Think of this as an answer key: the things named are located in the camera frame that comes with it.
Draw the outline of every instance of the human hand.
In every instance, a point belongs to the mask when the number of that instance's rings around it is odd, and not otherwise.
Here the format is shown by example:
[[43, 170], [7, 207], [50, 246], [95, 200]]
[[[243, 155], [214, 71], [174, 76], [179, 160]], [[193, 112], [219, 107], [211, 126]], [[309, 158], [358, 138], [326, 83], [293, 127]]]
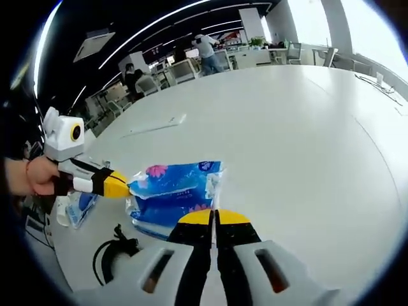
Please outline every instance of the human hand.
[[27, 164], [27, 181], [39, 195], [54, 194], [52, 177], [59, 177], [58, 166], [45, 156], [37, 157]]

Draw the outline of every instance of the black ceiling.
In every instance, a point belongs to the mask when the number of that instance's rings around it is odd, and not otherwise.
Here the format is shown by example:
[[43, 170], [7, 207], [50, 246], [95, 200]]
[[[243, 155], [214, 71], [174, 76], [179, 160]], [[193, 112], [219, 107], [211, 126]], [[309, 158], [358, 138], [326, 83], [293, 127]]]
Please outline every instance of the black ceiling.
[[[76, 104], [80, 106], [86, 97], [100, 90], [119, 72], [118, 62], [128, 53], [146, 51], [160, 43], [166, 43], [203, 27], [238, 20], [240, 19], [238, 12], [240, 8], [257, 7], [259, 13], [264, 15], [279, 0], [259, 0], [259, 2], [211, 0], [192, 6], [158, 22], [135, 37], [106, 65], [98, 69], [117, 47], [140, 29], [172, 11], [195, 2], [197, 0], [147, 1], [145, 3], [134, 0], [64, 0], [51, 24], [41, 60], [38, 96], [40, 106], [48, 108], [49, 105], [53, 105], [65, 112], [86, 85], [86, 89]], [[208, 12], [180, 22], [193, 15], [225, 6], [234, 7]], [[170, 27], [149, 38], [168, 26]], [[220, 25], [204, 30], [203, 34], [239, 26], [239, 22]], [[109, 28], [116, 34], [100, 52], [73, 63], [80, 45], [86, 38], [86, 33], [103, 28]], [[171, 52], [173, 46], [174, 44], [170, 43], [161, 47], [160, 54], [156, 57]], [[146, 53], [145, 58], [147, 62], [156, 59], [152, 52]]]

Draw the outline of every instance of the red bracelet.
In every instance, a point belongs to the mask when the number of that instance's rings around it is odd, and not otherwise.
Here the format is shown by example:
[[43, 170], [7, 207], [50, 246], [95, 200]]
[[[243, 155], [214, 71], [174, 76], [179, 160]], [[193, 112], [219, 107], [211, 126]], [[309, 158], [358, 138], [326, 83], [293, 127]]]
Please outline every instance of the red bracelet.
[[30, 162], [31, 162], [31, 161], [28, 161], [28, 162], [26, 162], [26, 164], [25, 164], [25, 177], [27, 178], [28, 185], [29, 185], [29, 187], [30, 187], [30, 189], [31, 189], [31, 194], [32, 194], [32, 195], [37, 195], [36, 191], [34, 190], [33, 185], [31, 184], [31, 181], [30, 181], [30, 179], [29, 179], [29, 177], [28, 177], [28, 166], [30, 165]]

